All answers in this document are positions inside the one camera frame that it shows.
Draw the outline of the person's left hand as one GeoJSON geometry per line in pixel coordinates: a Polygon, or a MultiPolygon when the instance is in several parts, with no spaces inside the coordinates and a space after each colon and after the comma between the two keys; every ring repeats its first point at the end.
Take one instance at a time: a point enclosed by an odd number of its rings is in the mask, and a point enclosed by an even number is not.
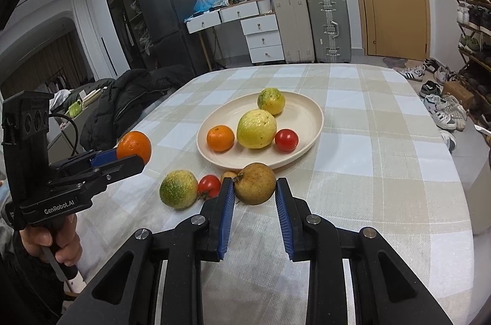
{"type": "Polygon", "coordinates": [[[82,256],[82,246],[76,232],[76,225],[76,215],[68,215],[61,229],[57,232],[56,238],[52,238],[50,232],[42,227],[27,226],[20,231],[22,245],[30,255],[47,262],[48,259],[42,251],[42,247],[49,248],[55,243],[59,247],[54,253],[56,261],[71,267],[77,264],[82,256]]]}

